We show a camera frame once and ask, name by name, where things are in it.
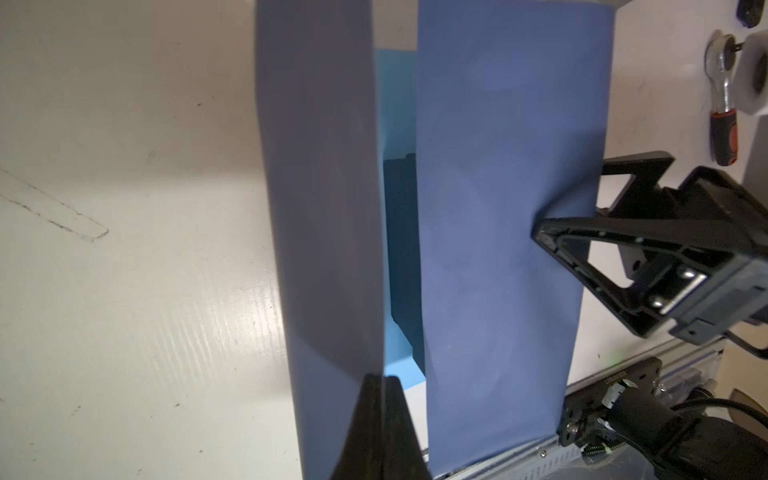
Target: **folded blue paper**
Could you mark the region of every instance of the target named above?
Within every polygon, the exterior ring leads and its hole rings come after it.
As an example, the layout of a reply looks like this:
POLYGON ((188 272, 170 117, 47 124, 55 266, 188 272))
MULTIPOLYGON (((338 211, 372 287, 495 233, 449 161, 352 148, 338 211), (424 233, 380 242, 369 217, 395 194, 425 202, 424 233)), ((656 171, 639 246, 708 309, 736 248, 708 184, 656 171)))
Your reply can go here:
POLYGON ((421 0, 416 171, 429 466, 545 435, 561 414, 581 284, 531 240, 594 214, 614 10, 421 0))

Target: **white roll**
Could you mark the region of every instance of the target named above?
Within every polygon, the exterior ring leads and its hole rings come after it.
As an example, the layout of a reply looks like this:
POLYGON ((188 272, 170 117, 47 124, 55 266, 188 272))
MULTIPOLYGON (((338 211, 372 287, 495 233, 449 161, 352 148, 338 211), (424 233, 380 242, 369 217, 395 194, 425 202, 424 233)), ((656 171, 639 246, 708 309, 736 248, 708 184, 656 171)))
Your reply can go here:
POLYGON ((768 30, 747 36, 730 89, 737 110, 750 115, 768 114, 767 62, 768 30))

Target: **wrench handle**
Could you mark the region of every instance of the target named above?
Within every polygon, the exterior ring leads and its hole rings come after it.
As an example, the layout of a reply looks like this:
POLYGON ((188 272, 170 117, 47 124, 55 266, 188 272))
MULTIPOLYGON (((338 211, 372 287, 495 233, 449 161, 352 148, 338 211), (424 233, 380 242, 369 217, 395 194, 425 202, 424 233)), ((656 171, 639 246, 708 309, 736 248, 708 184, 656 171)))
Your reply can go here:
POLYGON ((723 114, 713 112, 710 117, 710 149, 718 165, 733 165, 739 152, 739 129, 736 110, 723 114))

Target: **white tabletop surface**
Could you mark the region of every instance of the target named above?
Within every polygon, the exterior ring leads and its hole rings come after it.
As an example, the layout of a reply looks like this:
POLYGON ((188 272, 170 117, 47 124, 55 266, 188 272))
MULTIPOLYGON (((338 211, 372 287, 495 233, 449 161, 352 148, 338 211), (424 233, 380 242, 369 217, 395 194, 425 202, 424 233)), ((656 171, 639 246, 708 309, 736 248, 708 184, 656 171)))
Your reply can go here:
MULTIPOLYGON (((376 3, 413 48, 415 2, 376 3)), ((619 11, 608 156, 709 164, 736 3, 619 11)), ((300 477, 253 106, 249 0, 0 2, 0 478, 300 477)), ((587 295, 570 380, 666 339, 587 295)))

